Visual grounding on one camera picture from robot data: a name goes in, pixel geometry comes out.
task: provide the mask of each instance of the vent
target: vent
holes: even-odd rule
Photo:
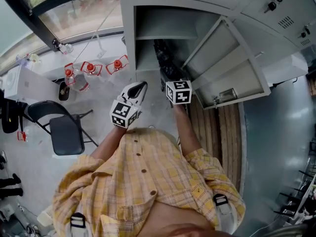
[[[305,39],[305,40],[301,41],[302,45],[308,45],[309,43],[311,43],[311,41],[309,39]]]
[[[278,22],[284,29],[294,24],[294,21],[290,17],[285,17]]]

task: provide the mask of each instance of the chair backrest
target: chair backrest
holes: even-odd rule
[[[54,101],[41,101],[28,107],[28,115],[37,122],[40,118],[50,114],[64,114],[70,116],[69,112],[62,105]]]

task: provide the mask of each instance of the rolled sleeve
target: rolled sleeve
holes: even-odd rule
[[[245,214],[245,204],[235,186],[224,173],[219,160],[211,157],[204,149],[189,153],[185,156],[185,159],[203,176],[214,195],[225,195],[235,206],[238,214],[238,224],[240,224]]]
[[[91,156],[80,156],[61,180],[53,198],[53,222],[59,236],[81,201],[82,191],[92,184],[91,175],[104,163]]]

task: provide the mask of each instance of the white table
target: white table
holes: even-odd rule
[[[294,218],[296,218],[299,210],[303,207],[304,203],[306,202],[306,199],[309,197],[311,191],[313,190],[313,184],[315,183],[315,179],[316,179],[316,174],[314,175],[314,178],[312,179],[311,184],[309,185],[309,187],[307,188],[304,196],[302,197],[300,205],[298,206],[298,208],[297,208],[297,210],[296,210],[296,212],[294,214]]]

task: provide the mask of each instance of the shirt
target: shirt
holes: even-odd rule
[[[194,209],[217,229],[215,194],[226,195],[240,224],[244,203],[218,159],[203,149],[183,157],[154,129],[127,132],[108,161],[84,155],[71,167],[54,195],[54,227],[63,237],[81,203],[94,236],[136,236],[158,201]]]

